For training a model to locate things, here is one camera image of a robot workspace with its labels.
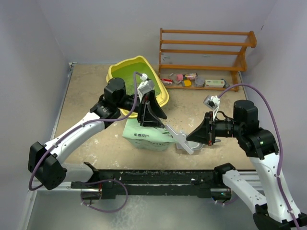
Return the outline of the silver metal scoop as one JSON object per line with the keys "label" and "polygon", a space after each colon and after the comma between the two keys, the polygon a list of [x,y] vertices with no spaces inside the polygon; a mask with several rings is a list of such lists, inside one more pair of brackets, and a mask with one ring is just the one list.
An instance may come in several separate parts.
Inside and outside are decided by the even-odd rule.
{"label": "silver metal scoop", "polygon": [[[201,150],[204,146],[204,144],[188,141],[188,145],[195,151],[195,150]],[[176,143],[176,147],[179,150],[184,150],[178,143]]]}

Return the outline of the white plastic bracket piece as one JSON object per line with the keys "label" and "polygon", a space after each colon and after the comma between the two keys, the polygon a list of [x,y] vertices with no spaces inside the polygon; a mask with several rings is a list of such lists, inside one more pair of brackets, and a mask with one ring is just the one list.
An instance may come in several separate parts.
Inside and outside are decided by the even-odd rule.
{"label": "white plastic bracket piece", "polygon": [[188,141],[186,140],[186,135],[184,133],[177,133],[170,125],[165,125],[165,129],[188,154],[191,155],[194,153],[194,150],[188,145]]}

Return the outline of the green cat litter bag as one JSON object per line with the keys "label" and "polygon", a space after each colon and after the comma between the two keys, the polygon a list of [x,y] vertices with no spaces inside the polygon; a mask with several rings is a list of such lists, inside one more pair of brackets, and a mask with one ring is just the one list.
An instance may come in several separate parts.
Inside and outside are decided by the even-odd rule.
{"label": "green cat litter bag", "polygon": [[137,149],[151,151],[165,151],[176,143],[176,140],[167,130],[156,127],[142,127],[137,119],[126,121],[122,137]]}

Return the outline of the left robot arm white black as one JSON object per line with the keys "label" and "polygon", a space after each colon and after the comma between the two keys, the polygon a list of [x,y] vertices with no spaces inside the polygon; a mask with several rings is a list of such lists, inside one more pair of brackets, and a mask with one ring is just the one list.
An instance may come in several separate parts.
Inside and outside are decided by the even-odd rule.
{"label": "left robot arm white black", "polygon": [[112,78],[104,88],[104,93],[77,124],[59,137],[45,144],[34,143],[30,147],[28,170],[31,173],[29,189],[33,179],[43,187],[52,190],[62,182],[80,182],[88,188],[97,186],[99,171],[89,163],[67,164],[65,160],[85,141],[106,130],[114,122],[123,120],[120,110],[137,113],[137,120],[143,127],[164,128],[162,119],[167,116],[158,104],[154,83],[141,75],[142,82],[134,85],[135,94],[126,93],[122,78]]}

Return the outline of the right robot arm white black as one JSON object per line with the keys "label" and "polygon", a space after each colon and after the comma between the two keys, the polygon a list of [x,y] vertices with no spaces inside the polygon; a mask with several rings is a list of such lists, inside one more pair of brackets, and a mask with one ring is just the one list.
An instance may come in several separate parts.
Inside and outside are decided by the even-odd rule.
{"label": "right robot arm white black", "polygon": [[238,145],[252,162],[264,194],[259,193],[233,165],[216,166],[213,182],[227,186],[247,205],[259,230],[289,230],[306,226],[307,216],[297,207],[289,192],[282,170],[274,135],[259,126],[258,109],[253,102],[234,103],[233,117],[218,119],[220,99],[209,96],[204,104],[211,108],[202,123],[187,136],[188,141],[213,145],[216,137],[236,138]]}

